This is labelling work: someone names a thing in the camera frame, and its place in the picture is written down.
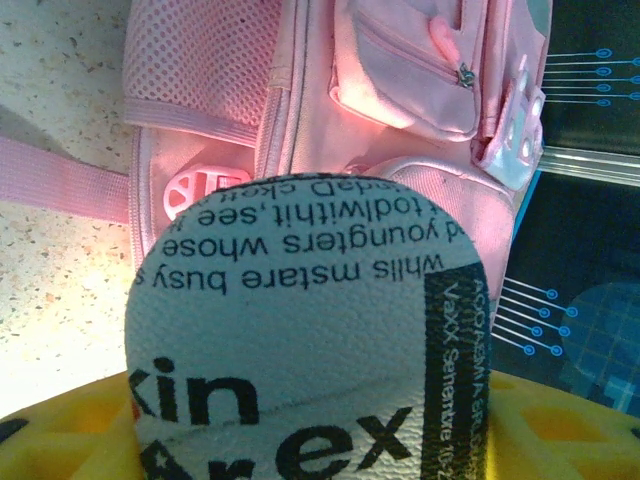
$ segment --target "zipper pull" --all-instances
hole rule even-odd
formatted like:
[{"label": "zipper pull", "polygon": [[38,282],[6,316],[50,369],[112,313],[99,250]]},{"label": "zipper pull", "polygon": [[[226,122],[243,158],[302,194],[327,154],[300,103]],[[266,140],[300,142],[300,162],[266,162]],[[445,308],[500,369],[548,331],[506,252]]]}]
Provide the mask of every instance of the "zipper pull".
[{"label": "zipper pull", "polygon": [[453,36],[453,30],[444,17],[438,15],[429,21],[429,35],[440,55],[458,74],[458,84],[464,88],[472,88],[476,75],[462,61],[460,49]]}]

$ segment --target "pink mesh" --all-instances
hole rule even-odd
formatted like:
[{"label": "pink mesh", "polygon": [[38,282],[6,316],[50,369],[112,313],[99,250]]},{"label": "pink mesh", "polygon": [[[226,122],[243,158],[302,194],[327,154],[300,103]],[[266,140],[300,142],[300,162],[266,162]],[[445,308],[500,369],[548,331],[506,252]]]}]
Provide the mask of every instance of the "pink mesh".
[{"label": "pink mesh", "polygon": [[[134,0],[125,47],[128,100],[184,107],[197,117],[185,123],[204,130],[210,126],[203,115],[257,130],[280,6],[281,0]],[[137,122],[133,111],[129,121],[149,123]],[[164,126],[161,118],[151,123]]]}]

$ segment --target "backpack pocket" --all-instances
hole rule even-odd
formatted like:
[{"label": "backpack pocket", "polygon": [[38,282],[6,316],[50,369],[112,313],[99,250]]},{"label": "backpack pocket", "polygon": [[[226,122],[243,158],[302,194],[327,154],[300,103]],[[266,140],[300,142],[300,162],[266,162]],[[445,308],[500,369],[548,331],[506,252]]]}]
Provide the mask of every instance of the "backpack pocket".
[{"label": "backpack pocket", "polygon": [[370,120],[439,141],[480,118],[485,1],[338,0],[330,95]]}]

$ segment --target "black label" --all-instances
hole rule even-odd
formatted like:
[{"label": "black label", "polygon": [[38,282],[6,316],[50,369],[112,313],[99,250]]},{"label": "black label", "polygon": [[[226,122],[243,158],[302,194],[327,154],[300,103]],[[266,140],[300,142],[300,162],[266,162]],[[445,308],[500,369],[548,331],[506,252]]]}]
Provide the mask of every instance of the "black label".
[{"label": "black label", "polygon": [[421,479],[485,475],[489,297],[480,263],[425,275],[426,381]]}]

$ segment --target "plastic buckle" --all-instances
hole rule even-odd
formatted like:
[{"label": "plastic buckle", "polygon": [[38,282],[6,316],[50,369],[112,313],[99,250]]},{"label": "plastic buckle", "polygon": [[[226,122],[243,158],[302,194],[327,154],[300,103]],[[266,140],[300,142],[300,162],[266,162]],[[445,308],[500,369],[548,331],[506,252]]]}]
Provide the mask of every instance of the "plastic buckle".
[{"label": "plastic buckle", "polygon": [[534,86],[531,98],[525,91],[529,74],[523,59],[518,78],[509,86],[509,94],[496,130],[478,166],[511,190],[522,189],[533,176],[542,156],[540,114],[545,95]]},{"label": "plastic buckle", "polygon": [[164,211],[174,220],[201,198],[220,188],[251,181],[244,170],[215,165],[194,165],[169,180],[164,189]]}]

